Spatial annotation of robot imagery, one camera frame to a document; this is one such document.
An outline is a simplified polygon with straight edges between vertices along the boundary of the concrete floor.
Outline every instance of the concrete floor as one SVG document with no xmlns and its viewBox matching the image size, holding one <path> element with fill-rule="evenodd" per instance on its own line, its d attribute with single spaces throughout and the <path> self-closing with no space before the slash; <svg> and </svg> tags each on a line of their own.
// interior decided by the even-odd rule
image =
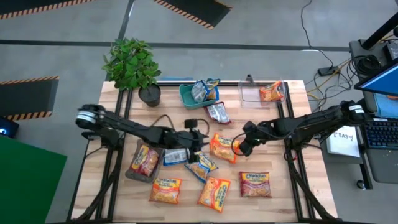
<svg viewBox="0 0 398 224">
<path fill-rule="evenodd" d="M 300 9 L 308 0 L 223 0 L 233 10 L 214 30 L 177 15 L 150 0 L 135 0 L 126 37 L 156 43 L 258 44 L 306 46 L 300 25 Z M 128 0 L 97 0 L 56 11 L 0 21 L 0 40 L 113 41 Z M 347 47 L 366 38 L 398 11 L 393 0 L 314 1 L 304 12 L 305 25 L 314 46 Z M 18 139 L 68 156 L 47 223 L 66 219 L 86 140 L 74 124 L 76 109 L 96 103 L 105 78 L 102 54 L 108 47 L 0 45 L 0 81 L 59 75 L 53 116 L 20 121 Z M 348 52 L 325 52 L 335 64 Z M 220 77 L 235 80 L 255 77 L 309 81 L 319 67 L 329 65 L 319 52 L 296 50 L 154 49 L 165 77 Z M 329 82 L 334 85 L 335 79 Z M 329 99 L 358 100 L 352 90 Z M 362 191 L 358 165 L 326 163 L 338 215 L 349 221 L 396 223 L 398 185 L 378 184 Z"/>
</svg>

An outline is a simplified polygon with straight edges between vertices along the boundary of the keyboard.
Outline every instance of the keyboard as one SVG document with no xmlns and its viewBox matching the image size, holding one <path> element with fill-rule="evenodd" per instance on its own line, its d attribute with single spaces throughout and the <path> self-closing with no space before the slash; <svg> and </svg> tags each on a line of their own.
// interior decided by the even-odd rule
<svg viewBox="0 0 398 224">
<path fill-rule="evenodd" d="M 375 118 L 367 121 L 363 130 L 368 148 L 398 150 L 398 120 Z"/>
</svg>

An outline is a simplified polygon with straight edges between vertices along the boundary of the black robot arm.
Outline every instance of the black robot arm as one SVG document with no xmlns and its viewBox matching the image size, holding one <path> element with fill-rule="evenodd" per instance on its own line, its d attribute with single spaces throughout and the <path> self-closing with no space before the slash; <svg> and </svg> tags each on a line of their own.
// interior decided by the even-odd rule
<svg viewBox="0 0 398 224">
<path fill-rule="evenodd" d="M 93 131 L 113 145 L 119 139 L 116 129 L 137 136 L 153 147 L 189 149 L 189 162 L 197 162 L 199 158 L 195 152 L 201 151 L 201 148 L 207 144 L 203 142 L 207 135 L 196 129 L 196 119 L 185 121 L 185 128 L 189 131 L 176 131 L 170 127 L 141 125 L 121 118 L 111 111 L 106 111 L 101 105 L 83 105 L 76 117 L 76 124 L 80 128 Z"/>
<path fill-rule="evenodd" d="M 299 118 L 280 118 L 258 125 L 248 121 L 243 127 L 246 137 L 239 148 L 245 156 L 249 156 L 255 146 L 286 139 L 288 147 L 297 150 L 310 142 L 314 135 L 329 136 L 342 126 L 357 126 L 365 121 L 366 114 L 362 107 L 353 101 L 343 101 L 338 106 Z"/>
</svg>

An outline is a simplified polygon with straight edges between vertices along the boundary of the snack wrapper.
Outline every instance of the snack wrapper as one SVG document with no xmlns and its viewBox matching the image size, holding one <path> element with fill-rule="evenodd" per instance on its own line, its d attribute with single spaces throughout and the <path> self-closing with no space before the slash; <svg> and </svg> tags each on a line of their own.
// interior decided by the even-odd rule
<svg viewBox="0 0 398 224">
<path fill-rule="evenodd" d="M 284 94 L 280 88 L 282 81 L 260 88 L 260 99 L 263 102 L 275 102 L 283 99 Z"/>
<path fill-rule="evenodd" d="M 215 155 L 220 159 L 225 159 L 232 164 L 236 163 L 236 154 L 232 151 L 231 138 L 225 138 L 219 134 L 215 134 L 213 139 L 210 141 L 210 154 Z M 233 150 L 238 152 L 239 141 L 235 140 Z"/>
<path fill-rule="evenodd" d="M 198 204 L 212 208 L 218 212 L 223 211 L 224 201 L 231 181 L 209 177 L 201 192 Z"/>
<path fill-rule="evenodd" d="M 166 149 L 163 165 L 171 166 L 187 162 L 187 154 L 189 156 L 189 153 L 189 150 L 186 149 Z"/>
<path fill-rule="evenodd" d="M 211 119 L 219 122 L 220 124 L 229 124 L 231 120 L 226 113 L 224 102 L 215 103 L 210 106 L 205 106 L 205 111 Z"/>
<path fill-rule="evenodd" d="M 152 186 L 149 200 L 153 202 L 178 204 L 181 182 L 181 179 L 176 178 L 157 178 Z"/>
<path fill-rule="evenodd" d="M 216 164 L 203 152 L 199 152 L 199 162 L 186 164 L 185 167 L 191 171 L 201 182 L 206 183 L 210 171 L 218 169 Z"/>
<path fill-rule="evenodd" d="M 239 172 L 242 197 L 271 198 L 271 187 L 268 172 Z"/>
<path fill-rule="evenodd" d="M 138 156 L 132 163 L 131 169 L 149 177 L 154 171 L 158 159 L 159 155 L 155 150 L 145 144 L 141 144 Z"/>
<path fill-rule="evenodd" d="M 218 87 L 220 79 L 207 81 L 198 80 L 195 82 L 191 90 L 192 98 L 197 103 L 202 103 L 206 100 L 218 100 Z"/>
</svg>

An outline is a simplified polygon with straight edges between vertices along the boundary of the teal bowl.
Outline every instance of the teal bowl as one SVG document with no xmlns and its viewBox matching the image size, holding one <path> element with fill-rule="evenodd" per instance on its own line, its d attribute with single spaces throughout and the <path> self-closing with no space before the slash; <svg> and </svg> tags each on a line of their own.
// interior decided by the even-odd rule
<svg viewBox="0 0 398 224">
<path fill-rule="evenodd" d="M 194 110 L 194 109 L 198 109 L 198 108 L 216 103 L 216 100 L 204 101 L 202 103 L 195 102 L 195 100 L 193 100 L 192 95 L 191 95 L 192 87 L 193 87 L 193 84 L 192 85 L 180 85 L 180 97 L 181 97 L 182 103 L 184 104 L 186 109 Z"/>
</svg>

